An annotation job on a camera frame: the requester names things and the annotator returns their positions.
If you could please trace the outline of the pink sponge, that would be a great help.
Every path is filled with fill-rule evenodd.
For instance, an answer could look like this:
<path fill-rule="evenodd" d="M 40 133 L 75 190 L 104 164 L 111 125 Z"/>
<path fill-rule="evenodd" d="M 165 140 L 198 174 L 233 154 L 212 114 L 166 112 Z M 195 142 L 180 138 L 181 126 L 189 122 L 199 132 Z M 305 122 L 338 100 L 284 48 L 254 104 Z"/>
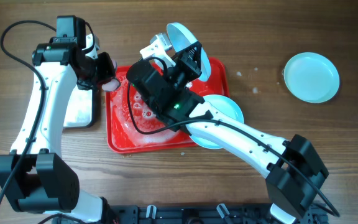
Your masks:
<path fill-rule="evenodd" d="M 117 68 L 117 62 L 114 59 L 112 59 L 111 61 L 112 61 L 113 67 L 114 67 L 113 70 L 115 72 L 116 68 Z M 121 83 L 117 79 L 113 78 L 110 82 L 103 84 L 101 86 L 101 88 L 105 92 L 112 92 L 112 91 L 117 90 L 120 87 L 120 85 L 121 85 Z"/>

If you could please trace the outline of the mint plate with orange stain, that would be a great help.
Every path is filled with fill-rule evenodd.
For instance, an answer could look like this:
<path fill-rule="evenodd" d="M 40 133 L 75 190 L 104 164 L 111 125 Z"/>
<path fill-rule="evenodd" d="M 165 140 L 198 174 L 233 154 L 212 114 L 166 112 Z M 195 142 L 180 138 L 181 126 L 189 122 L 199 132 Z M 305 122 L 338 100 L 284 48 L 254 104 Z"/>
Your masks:
<path fill-rule="evenodd" d="M 205 101 L 210 102 L 215 108 L 217 108 L 219 111 L 222 111 L 230 118 L 235 119 L 241 123 L 244 122 L 244 115 L 241 108 L 229 97 L 224 95 L 206 95 L 203 98 Z M 220 146 L 206 139 L 196 137 L 194 135 L 190 136 L 190 138 L 201 147 L 207 149 L 221 149 Z"/>

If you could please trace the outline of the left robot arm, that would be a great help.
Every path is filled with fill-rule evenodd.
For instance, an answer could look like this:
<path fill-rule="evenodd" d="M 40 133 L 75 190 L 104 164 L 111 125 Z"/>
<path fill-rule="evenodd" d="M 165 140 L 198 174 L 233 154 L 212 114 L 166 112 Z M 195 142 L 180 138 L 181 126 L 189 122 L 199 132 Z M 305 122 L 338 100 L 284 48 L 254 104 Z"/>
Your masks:
<path fill-rule="evenodd" d="M 116 90 L 110 56 L 99 52 L 91 26 L 59 16 L 55 36 L 39 44 L 28 67 L 34 85 L 23 125 L 9 154 L 0 155 L 0 206 L 77 223 L 117 223 L 107 200 L 80 189 L 77 174 L 62 159 L 63 124 L 75 88 Z"/>

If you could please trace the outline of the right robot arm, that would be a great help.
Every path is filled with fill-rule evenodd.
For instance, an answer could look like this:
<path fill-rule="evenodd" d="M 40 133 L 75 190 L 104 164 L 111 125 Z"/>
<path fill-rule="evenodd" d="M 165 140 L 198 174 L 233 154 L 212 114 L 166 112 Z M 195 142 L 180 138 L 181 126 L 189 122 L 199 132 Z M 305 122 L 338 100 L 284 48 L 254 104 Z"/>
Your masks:
<path fill-rule="evenodd" d="M 224 114 L 187 87 L 205 74 L 202 67 L 209 62 L 199 42 L 173 57 L 156 57 L 161 70 L 151 60 L 152 56 L 142 58 L 130 67 L 128 86 L 137 90 L 165 129 L 217 144 L 253 167 L 265 179 L 270 213 L 277 220 L 293 223 L 306 215 L 316 196 L 327 199 L 321 187 L 329 172 L 307 138 L 296 134 L 288 141 L 265 134 Z"/>

